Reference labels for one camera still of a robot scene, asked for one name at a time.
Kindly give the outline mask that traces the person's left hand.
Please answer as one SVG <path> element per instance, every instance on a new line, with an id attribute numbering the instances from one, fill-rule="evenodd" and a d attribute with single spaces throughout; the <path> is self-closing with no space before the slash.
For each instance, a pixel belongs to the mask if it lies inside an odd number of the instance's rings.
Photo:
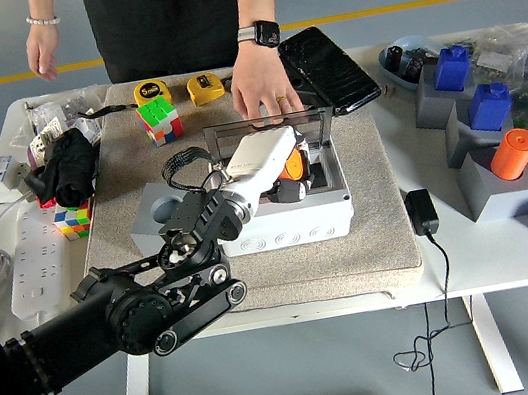
<path id="1" fill-rule="evenodd" d="M 231 94 L 233 106 L 244 120 L 261 117 L 261 108 L 275 116 L 304 110 L 293 89 L 276 48 L 253 41 L 239 42 Z"/>

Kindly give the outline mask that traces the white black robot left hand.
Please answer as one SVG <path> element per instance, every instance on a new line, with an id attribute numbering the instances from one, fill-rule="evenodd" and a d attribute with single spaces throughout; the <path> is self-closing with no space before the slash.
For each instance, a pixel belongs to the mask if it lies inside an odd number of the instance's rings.
<path id="1" fill-rule="evenodd" d="M 227 165 L 223 195 L 249 218 L 261 196 L 275 204 L 300 202 L 314 180 L 309 156 L 305 137 L 291 126 L 249 134 Z"/>

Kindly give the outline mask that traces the person's right hand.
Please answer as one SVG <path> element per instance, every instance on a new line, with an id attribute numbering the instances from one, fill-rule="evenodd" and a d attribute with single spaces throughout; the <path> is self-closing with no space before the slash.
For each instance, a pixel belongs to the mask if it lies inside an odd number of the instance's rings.
<path id="1" fill-rule="evenodd" d="M 55 52 L 59 45 L 56 25 L 32 25 L 26 42 L 27 63 L 33 74 L 45 81 L 58 76 Z"/>

